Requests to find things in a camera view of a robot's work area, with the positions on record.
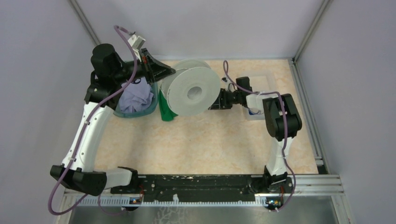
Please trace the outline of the white filament spool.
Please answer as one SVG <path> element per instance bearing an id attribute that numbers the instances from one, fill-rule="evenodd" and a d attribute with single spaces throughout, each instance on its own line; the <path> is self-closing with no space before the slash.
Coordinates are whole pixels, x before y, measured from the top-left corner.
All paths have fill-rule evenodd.
<path id="1" fill-rule="evenodd" d="M 182 60 L 172 68 L 175 74 L 160 85 L 170 110 L 179 116 L 195 116 L 208 110 L 220 93 L 218 74 L 198 59 Z"/>

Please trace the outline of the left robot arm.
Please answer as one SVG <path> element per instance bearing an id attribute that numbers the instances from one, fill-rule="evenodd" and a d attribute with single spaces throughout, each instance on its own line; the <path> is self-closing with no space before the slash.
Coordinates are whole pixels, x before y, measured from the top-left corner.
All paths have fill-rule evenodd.
<path id="1" fill-rule="evenodd" d="M 139 189 L 140 180 L 135 169 L 117 167 L 108 171 L 94 171 L 99 142 L 125 89 L 122 84 L 130 84 L 139 78 L 145 78 L 148 84 L 153 84 L 176 71 L 153 58 L 146 48 L 130 50 L 133 62 L 123 61 L 113 45 L 108 43 L 93 49 L 91 63 L 94 70 L 84 98 L 83 116 L 66 157 L 60 165 L 50 169 L 50 175 L 57 181 L 51 196 L 54 196 L 60 185 L 92 196 L 117 187 L 122 187 L 128 193 Z"/>

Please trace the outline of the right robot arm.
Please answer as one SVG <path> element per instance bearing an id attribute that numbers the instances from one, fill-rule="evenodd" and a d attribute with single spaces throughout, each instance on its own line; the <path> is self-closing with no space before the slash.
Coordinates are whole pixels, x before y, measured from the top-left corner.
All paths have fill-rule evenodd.
<path id="1" fill-rule="evenodd" d="M 211 110 L 228 110 L 233 105 L 241 105 L 248 110 L 264 116 L 266 129 L 272 138 L 272 146 L 261 179 L 247 185 L 252 193 L 263 191 L 278 192 L 294 190 L 295 172 L 288 163 L 291 144 L 302 129 L 302 120 L 293 97 L 279 92 L 253 91 L 248 77 L 238 78 L 235 82 L 228 77 L 221 79 L 225 87 L 211 105 Z"/>

